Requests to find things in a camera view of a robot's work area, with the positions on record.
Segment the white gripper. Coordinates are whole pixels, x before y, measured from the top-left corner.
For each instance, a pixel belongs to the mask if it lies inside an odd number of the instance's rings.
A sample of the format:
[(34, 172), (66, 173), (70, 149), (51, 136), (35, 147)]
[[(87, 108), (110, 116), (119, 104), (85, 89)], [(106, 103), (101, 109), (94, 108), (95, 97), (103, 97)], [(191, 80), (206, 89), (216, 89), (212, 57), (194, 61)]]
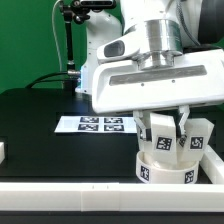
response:
[(166, 68), (142, 70), (131, 59), (135, 43), (119, 38), (97, 49), (99, 66), (92, 82), (92, 107), (97, 113), (134, 111), (142, 140), (151, 139), (144, 112), (178, 107), (177, 136), (182, 137), (189, 106), (224, 102), (224, 50), (186, 53)]

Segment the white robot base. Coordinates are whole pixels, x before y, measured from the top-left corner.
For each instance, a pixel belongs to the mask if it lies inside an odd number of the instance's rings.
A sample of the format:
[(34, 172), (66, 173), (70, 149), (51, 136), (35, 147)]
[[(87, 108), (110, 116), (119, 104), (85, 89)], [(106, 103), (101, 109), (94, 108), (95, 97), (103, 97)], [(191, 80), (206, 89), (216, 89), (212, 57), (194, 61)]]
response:
[(97, 49), (121, 36), (122, 26), (119, 20), (106, 11), (90, 12), (86, 22), (87, 57), (81, 66), (81, 80), (76, 91), (82, 94), (92, 94), (92, 80), (98, 66)]

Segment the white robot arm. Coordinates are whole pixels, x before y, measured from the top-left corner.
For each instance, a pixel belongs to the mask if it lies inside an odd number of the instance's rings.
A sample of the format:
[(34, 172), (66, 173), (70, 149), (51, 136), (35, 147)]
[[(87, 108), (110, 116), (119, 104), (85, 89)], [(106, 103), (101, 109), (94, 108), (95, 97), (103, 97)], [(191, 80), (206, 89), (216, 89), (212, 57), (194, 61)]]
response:
[(191, 37), (181, 0), (121, 0), (124, 33), (97, 49), (92, 107), (97, 113), (134, 114), (140, 137), (148, 138), (151, 111), (224, 102), (224, 51), (185, 53)]

